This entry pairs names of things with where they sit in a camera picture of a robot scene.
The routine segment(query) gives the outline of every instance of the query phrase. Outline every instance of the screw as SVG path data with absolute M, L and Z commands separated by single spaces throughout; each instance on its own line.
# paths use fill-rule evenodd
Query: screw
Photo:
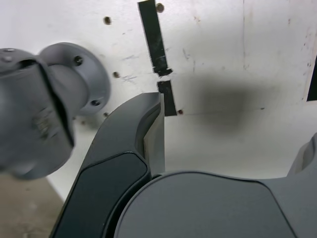
M 91 105 L 93 105 L 94 107 L 99 106 L 100 105 L 100 101 L 98 100 L 93 100 L 90 102 Z
M 75 56 L 74 62 L 76 66 L 80 66 L 83 63 L 84 59 L 81 56 Z

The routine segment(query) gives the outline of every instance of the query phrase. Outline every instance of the black tape strip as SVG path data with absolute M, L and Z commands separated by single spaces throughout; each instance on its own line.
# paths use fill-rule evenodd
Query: black tape strip
M 164 94 L 164 113 L 165 116 L 176 116 L 176 109 L 174 103 L 174 96 L 172 85 L 169 81 L 160 81 L 158 82 L 158 91 Z
M 145 36 L 148 41 L 153 72 L 157 73 L 159 76 L 168 75 L 172 73 L 173 70 L 167 66 L 155 0 L 142 1 L 139 2 L 138 5 Z

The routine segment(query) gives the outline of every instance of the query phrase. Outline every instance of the white wall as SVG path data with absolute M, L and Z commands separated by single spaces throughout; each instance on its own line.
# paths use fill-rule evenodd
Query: white wall
M 317 54 L 315 0 L 162 0 L 168 65 L 153 74 L 136 0 L 0 0 L 0 47 L 38 53 L 72 42 L 112 74 L 111 98 L 94 118 L 75 121 L 72 158 L 49 177 L 65 198 L 103 120 L 126 100 L 171 79 L 177 109 L 165 118 L 168 170 L 271 178 L 287 174 L 317 132 L 306 103 Z M 112 19 L 104 25 L 103 17 Z

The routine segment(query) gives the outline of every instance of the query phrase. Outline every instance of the gray plastic housing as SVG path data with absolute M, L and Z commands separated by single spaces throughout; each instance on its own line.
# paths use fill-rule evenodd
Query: gray plastic housing
M 316 238 L 316 147 L 317 134 L 301 169 L 284 178 L 251 180 L 195 171 L 162 175 L 131 198 L 114 237 Z
M 102 109 L 109 92 L 104 67 L 78 45 L 39 56 L 0 49 L 0 171 L 37 179 L 59 169 L 75 144 L 73 117 Z

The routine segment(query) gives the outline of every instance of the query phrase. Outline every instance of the round mounting flange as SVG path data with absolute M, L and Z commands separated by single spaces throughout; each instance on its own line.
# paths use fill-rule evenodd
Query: round mounting flange
M 72 43 L 57 43 L 43 49 L 40 58 L 48 65 L 63 65 L 78 73 L 87 84 L 88 101 L 79 115 L 91 115 L 101 110 L 110 95 L 110 83 L 105 68 L 88 50 Z

